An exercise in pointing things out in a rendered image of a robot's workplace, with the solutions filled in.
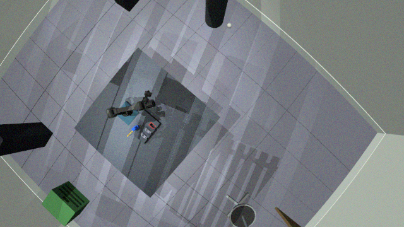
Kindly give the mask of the blue micro servo with orange cable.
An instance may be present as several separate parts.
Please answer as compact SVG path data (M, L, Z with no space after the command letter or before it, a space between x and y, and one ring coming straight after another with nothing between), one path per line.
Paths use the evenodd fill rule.
M135 130L137 130L139 128L139 126L138 125L136 125L136 126L134 126L133 128L132 128L132 131L135 131ZM131 132L132 132L131 131Z

